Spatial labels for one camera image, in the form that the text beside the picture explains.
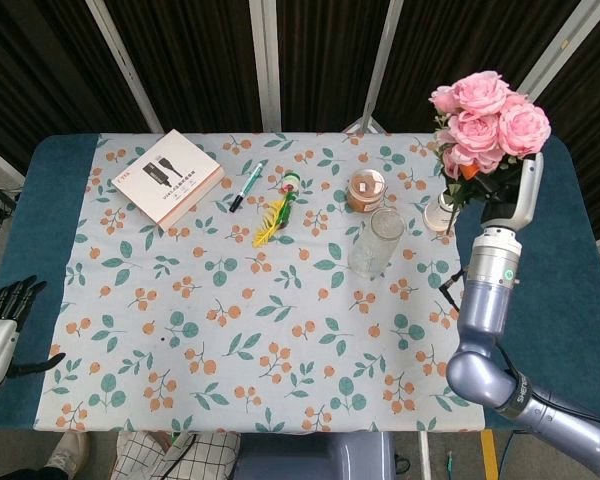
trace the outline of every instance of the lid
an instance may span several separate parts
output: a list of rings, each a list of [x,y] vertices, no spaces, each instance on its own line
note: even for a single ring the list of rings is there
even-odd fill
[[[349,191],[363,201],[382,195],[385,187],[384,177],[370,168],[355,171],[349,182]]]

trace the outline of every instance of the robotic hand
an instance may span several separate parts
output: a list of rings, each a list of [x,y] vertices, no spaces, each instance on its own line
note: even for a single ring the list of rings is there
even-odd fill
[[[59,353],[42,363],[12,363],[13,351],[31,306],[36,295],[46,286],[46,282],[35,281],[36,277],[31,276],[0,290],[0,385],[5,376],[15,378],[29,373],[44,372],[55,367],[65,357],[64,353]]]
[[[543,165],[541,153],[525,159],[517,191],[490,188],[483,179],[484,232],[473,243],[458,318],[460,345],[448,363],[447,381],[459,396],[495,409],[600,476],[600,418],[532,385],[499,346],[522,250],[515,234],[533,219]],[[449,283],[441,289],[447,299]],[[509,371],[492,360],[495,347]]]

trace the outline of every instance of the pen cap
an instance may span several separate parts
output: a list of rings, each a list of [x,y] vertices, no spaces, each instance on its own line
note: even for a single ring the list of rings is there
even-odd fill
[[[236,198],[233,199],[233,203],[229,207],[229,211],[231,213],[235,212],[238,209],[238,207],[242,203],[242,198],[243,198],[242,195],[238,195],[238,196],[236,196]]]

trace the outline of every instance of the clear drinking glass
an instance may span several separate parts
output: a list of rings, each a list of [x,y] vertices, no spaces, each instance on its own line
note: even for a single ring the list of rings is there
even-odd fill
[[[349,268],[367,278],[380,275],[387,268],[404,228],[404,220],[394,209],[379,208],[373,212],[349,252]]]

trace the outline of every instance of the floor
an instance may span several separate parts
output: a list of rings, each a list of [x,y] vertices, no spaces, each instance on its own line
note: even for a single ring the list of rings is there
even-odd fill
[[[0,187],[13,188],[0,171]],[[10,220],[5,221],[0,232],[0,261],[10,230]],[[496,431],[496,456],[502,458],[509,431]],[[60,434],[34,431],[0,431],[0,475],[18,468],[40,468],[53,450]],[[76,480],[106,479],[115,460],[114,433],[93,433],[91,453],[86,468]],[[418,437],[413,432],[395,434],[397,453],[407,457],[411,468],[399,480],[421,478]],[[482,447],[479,433],[429,434],[432,478],[444,480],[447,475],[447,457],[452,452],[453,475],[456,480],[485,478]],[[547,446],[531,435],[516,435],[501,472],[503,480],[593,480],[592,473],[580,464]]]

